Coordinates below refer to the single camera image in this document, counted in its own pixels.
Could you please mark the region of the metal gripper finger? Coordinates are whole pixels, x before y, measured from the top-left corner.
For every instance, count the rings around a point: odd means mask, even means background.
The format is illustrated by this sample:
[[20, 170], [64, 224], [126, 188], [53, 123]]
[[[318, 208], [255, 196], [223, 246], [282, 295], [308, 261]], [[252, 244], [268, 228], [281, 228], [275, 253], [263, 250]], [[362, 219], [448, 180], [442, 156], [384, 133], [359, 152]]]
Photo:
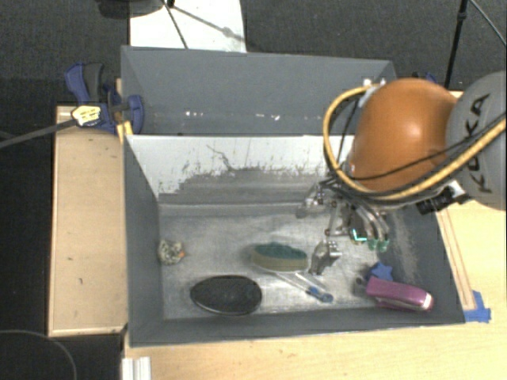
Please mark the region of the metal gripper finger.
[[295, 211], [295, 216], [298, 219], [304, 219], [322, 209], [322, 197], [319, 192], [313, 190], [309, 191], [302, 202], [298, 205]]
[[319, 242], [311, 256], [309, 273], [320, 276], [326, 268], [330, 268], [341, 256], [342, 251], [337, 242], [329, 240]]

